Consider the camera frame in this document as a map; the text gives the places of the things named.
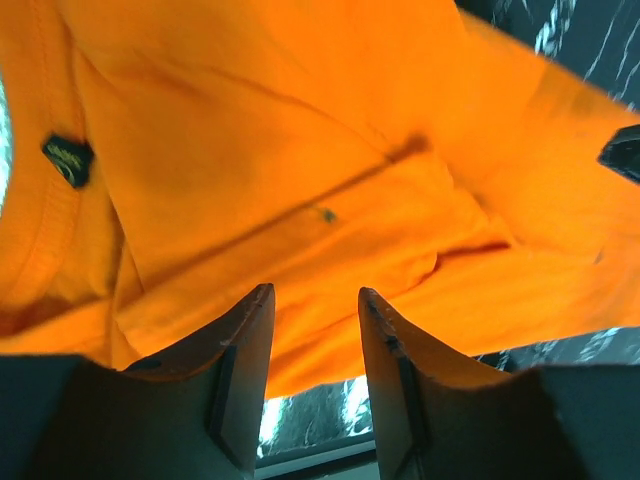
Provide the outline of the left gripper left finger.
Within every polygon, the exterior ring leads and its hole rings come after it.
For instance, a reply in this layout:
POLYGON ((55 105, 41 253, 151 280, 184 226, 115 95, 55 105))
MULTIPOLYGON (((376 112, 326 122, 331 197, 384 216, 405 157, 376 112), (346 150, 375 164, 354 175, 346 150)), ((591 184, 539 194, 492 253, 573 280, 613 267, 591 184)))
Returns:
POLYGON ((250 479, 275 316, 270 284, 123 371, 1 359, 5 479, 250 479))

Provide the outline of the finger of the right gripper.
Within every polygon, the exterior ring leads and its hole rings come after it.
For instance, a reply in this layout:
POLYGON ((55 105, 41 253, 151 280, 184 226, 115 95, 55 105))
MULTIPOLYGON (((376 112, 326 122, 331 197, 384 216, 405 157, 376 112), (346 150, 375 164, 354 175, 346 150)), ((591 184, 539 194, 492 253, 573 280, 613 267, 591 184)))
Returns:
POLYGON ((598 163, 640 184, 640 125, 621 128, 611 137, 598 156, 598 163))

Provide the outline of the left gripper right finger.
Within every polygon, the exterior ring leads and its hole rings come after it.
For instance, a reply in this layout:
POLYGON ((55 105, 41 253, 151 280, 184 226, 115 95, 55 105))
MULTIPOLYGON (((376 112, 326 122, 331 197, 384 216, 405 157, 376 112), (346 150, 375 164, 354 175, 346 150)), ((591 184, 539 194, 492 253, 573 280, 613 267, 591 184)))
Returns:
POLYGON ((377 461, 384 479, 635 479, 639 370, 544 366, 507 373, 358 296, 377 461))

